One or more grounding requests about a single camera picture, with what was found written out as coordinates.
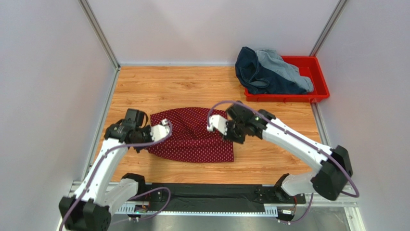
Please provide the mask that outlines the red polka dot skirt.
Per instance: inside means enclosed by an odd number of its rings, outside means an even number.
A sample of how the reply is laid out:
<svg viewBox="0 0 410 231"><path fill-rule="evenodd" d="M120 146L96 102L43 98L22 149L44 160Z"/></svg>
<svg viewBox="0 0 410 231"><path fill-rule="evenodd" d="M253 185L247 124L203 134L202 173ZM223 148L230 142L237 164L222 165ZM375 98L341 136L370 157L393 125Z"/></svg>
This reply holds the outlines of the red polka dot skirt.
<svg viewBox="0 0 410 231"><path fill-rule="evenodd" d="M148 152L163 159L187 163L233 162L233 143L207 130L208 112L208 108L183 107L152 114L151 125L167 119L173 129L167 140L148 147Z"/></svg>

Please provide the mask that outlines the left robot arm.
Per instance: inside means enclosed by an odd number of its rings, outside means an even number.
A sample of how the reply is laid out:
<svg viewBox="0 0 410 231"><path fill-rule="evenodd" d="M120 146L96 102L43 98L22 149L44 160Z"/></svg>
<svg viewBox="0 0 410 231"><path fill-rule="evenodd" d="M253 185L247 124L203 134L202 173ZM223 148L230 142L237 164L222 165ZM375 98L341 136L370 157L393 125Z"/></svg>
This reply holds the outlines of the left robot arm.
<svg viewBox="0 0 410 231"><path fill-rule="evenodd" d="M137 193L138 182L125 179L114 192L106 189L129 144L152 142L148 115L137 109L128 109L123 119L111 124L105 131L101 150L80 187L72 196L59 202L61 231L106 231L114 209L131 192Z"/></svg>

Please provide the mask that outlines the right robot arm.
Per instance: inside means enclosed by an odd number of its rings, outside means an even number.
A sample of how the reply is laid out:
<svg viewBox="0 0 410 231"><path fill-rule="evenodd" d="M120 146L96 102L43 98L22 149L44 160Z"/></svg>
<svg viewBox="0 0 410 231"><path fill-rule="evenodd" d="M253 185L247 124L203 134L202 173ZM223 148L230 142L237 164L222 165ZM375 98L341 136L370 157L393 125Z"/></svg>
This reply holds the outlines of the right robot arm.
<svg viewBox="0 0 410 231"><path fill-rule="evenodd" d="M226 109L230 117L223 119L220 130L224 139L244 143L246 136L282 147L306 163L311 171L305 174L284 174L276 183L285 196L301 193L318 193L323 198L335 201L351 180L353 169L348 150L343 146L330 146L316 142L290 128L272 113L258 111L240 102Z"/></svg>

